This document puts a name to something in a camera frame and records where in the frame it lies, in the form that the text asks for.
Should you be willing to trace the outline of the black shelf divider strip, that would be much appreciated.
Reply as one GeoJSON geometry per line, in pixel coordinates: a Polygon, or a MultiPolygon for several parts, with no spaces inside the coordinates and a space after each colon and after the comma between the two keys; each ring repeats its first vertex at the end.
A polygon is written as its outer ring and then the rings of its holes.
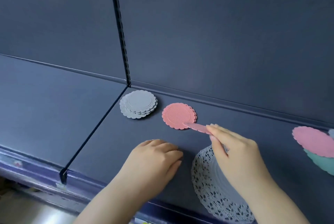
{"type": "Polygon", "coordinates": [[[83,147],[87,144],[87,142],[89,141],[89,139],[92,137],[92,135],[95,133],[95,131],[98,129],[98,127],[101,125],[101,123],[103,122],[103,120],[107,117],[107,115],[110,113],[110,111],[112,110],[112,108],[115,106],[115,104],[119,101],[119,99],[121,98],[121,96],[124,94],[124,92],[126,91],[126,89],[131,86],[129,84],[126,84],[126,86],[124,87],[124,89],[121,91],[121,93],[119,94],[119,96],[115,99],[115,101],[113,102],[113,104],[111,105],[111,107],[107,110],[107,112],[103,115],[103,117],[100,119],[100,121],[97,123],[97,125],[94,127],[94,129],[91,131],[91,133],[89,134],[89,136],[86,138],[86,140],[82,143],[82,145],[79,147],[79,149],[76,151],[76,153],[73,155],[73,157],[70,159],[70,161],[66,164],[66,166],[61,170],[60,172],[60,179],[61,179],[61,183],[62,184],[66,184],[67,183],[67,171],[69,166],[72,164],[72,162],[75,160],[75,158],[77,157],[77,155],[80,153],[80,151],[83,149],[83,147]]]}

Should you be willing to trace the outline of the pink scalloped coaster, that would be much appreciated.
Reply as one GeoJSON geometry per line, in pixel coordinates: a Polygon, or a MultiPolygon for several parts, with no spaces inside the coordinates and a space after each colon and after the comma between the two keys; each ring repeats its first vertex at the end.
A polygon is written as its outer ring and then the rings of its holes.
{"type": "Polygon", "coordinates": [[[184,123],[195,123],[197,121],[197,114],[187,104],[172,103],[163,109],[162,119],[169,127],[184,130],[188,128],[184,123]]]}
{"type": "Polygon", "coordinates": [[[292,130],[293,138],[304,149],[321,157],[334,158],[334,139],[326,133],[307,126],[292,130]]]}
{"type": "Polygon", "coordinates": [[[187,128],[193,129],[195,131],[211,135],[211,132],[208,131],[208,129],[205,125],[200,125],[200,124],[191,123],[191,122],[184,122],[183,125],[187,128]]]}

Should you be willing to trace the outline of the teal scalloped coaster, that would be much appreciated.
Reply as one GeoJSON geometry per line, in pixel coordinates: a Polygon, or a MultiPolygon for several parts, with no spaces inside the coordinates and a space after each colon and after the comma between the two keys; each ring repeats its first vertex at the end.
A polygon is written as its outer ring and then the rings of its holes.
{"type": "Polygon", "coordinates": [[[306,149],[303,149],[307,156],[323,171],[326,171],[330,175],[334,176],[334,158],[322,157],[314,154],[306,149]]]}

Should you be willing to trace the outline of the white lace paper doily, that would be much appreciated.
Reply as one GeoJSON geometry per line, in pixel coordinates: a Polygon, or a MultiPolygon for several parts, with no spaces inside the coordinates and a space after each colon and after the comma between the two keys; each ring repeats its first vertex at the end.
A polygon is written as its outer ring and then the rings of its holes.
{"type": "Polygon", "coordinates": [[[195,156],[191,180],[201,204],[216,219],[228,224],[255,222],[248,204],[221,171],[212,146],[202,149],[195,156]]]}

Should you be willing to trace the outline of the person's right hand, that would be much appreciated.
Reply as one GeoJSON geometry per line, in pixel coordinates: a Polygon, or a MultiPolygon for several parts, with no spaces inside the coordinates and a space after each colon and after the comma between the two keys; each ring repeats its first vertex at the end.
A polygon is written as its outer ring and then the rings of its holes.
{"type": "Polygon", "coordinates": [[[230,184],[251,173],[269,173],[255,141],[217,124],[206,127],[211,132],[210,136],[215,136],[228,154],[228,158],[216,158],[216,161],[230,184]]]}

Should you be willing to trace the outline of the person's left forearm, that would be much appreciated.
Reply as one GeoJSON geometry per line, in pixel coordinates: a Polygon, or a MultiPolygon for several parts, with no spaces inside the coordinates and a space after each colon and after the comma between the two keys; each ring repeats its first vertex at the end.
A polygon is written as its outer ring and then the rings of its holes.
{"type": "Polygon", "coordinates": [[[73,224],[128,224],[147,201],[148,180],[117,175],[78,215],[73,224]]]}

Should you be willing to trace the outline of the person's left hand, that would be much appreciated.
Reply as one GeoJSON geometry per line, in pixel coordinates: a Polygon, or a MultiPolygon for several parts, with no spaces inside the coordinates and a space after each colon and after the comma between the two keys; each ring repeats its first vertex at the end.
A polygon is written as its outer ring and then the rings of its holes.
{"type": "Polygon", "coordinates": [[[160,139],[145,141],[131,151],[119,175],[147,179],[145,194],[154,197],[168,184],[165,175],[169,167],[182,161],[183,156],[183,151],[172,143],[160,139]]]}

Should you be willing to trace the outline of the person's right forearm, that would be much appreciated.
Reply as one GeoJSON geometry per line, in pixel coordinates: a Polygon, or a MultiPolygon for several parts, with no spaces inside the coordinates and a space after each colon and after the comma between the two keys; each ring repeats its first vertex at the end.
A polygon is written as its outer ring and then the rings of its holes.
{"type": "Polygon", "coordinates": [[[310,224],[269,173],[251,173],[231,182],[258,224],[310,224]]]}

